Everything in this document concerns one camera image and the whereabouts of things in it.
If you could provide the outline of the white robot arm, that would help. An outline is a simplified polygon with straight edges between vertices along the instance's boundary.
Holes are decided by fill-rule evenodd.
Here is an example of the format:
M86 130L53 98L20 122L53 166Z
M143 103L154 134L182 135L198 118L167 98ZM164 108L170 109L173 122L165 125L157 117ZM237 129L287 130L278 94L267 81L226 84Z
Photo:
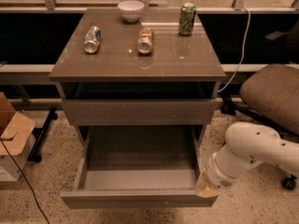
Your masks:
M202 170L196 195L215 197L229 189L238 177L263 162L295 177L299 176L299 145L284 140L273 128L248 122L231 125L224 135L224 146L212 154Z

